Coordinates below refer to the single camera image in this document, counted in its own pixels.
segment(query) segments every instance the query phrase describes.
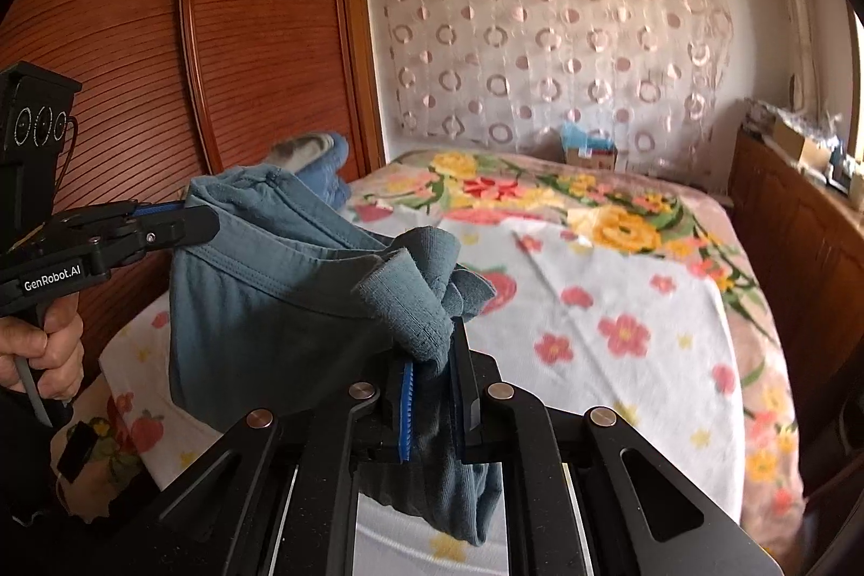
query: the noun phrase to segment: black cable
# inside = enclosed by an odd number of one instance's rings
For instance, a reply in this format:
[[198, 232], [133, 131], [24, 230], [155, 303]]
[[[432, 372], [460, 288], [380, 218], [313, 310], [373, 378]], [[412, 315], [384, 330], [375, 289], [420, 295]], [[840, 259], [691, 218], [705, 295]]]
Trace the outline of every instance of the black cable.
[[55, 182], [55, 196], [59, 191], [59, 185], [63, 183], [63, 177], [66, 176], [66, 169], [69, 168], [69, 162], [72, 161], [72, 153], [75, 151], [75, 140], [78, 139], [78, 121], [74, 116], [69, 116], [66, 124], [72, 123], [72, 141], [69, 143], [69, 151], [66, 153], [66, 161], [63, 163], [63, 169], [60, 171], [57, 181]]

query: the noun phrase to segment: cardboard box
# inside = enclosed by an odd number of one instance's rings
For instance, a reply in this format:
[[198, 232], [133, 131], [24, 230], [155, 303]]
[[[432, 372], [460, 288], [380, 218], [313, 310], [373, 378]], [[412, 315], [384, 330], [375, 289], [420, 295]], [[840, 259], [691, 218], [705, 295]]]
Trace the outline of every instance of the cardboard box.
[[614, 148], [612, 152], [600, 152], [585, 148], [567, 150], [567, 163], [570, 166], [580, 166], [582, 169], [605, 169], [608, 172], [613, 172], [617, 160], [618, 150]]
[[812, 139], [796, 133], [783, 120], [777, 120], [774, 123], [774, 132], [771, 137], [798, 164], [809, 166], [820, 173], [824, 172], [825, 167], [828, 166], [831, 150], [820, 147]]

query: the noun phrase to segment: wooden dresser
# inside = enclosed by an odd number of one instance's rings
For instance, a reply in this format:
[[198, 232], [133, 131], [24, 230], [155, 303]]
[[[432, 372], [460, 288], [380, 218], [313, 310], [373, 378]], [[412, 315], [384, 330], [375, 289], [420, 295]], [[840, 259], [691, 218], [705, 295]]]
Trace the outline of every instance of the wooden dresser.
[[729, 196], [774, 314], [807, 445], [864, 377], [864, 215], [743, 132]]

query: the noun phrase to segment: blue towel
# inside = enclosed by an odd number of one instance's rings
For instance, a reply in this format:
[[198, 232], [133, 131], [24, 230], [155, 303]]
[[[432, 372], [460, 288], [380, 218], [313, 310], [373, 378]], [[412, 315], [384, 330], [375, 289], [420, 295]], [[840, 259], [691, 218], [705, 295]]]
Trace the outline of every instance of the blue towel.
[[222, 431], [252, 408], [313, 408], [395, 342], [417, 361], [411, 461], [363, 467], [361, 490], [482, 544], [501, 472], [455, 458], [447, 356], [451, 318], [476, 315], [494, 289], [456, 264], [459, 241], [362, 231], [268, 165], [193, 179], [187, 204], [216, 209], [220, 231], [174, 254], [174, 403]]

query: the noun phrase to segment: camera lens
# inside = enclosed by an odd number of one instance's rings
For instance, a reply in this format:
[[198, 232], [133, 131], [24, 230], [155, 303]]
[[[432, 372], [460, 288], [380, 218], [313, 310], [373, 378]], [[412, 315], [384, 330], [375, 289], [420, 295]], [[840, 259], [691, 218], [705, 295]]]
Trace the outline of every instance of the camera lens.
[[51, 109], [48, 106], [42, 106], [39, 113], [36, 113], [36, 126], [33, 128], [33, 142], [36, 142], [37, 147], [42, 147], [49, 141], [52, 123]]
[[24, 144], [27, 136], [30, 135], [30, 126], [33, 124], [33, 113], [30, 109], [23, 109], [15, 121], [15, 144], [21, 146]]
[[55, 141], [60, 142], [63, 139], [63, 133], [66, 132], [66, 111], [60, 111], [55, 120]]

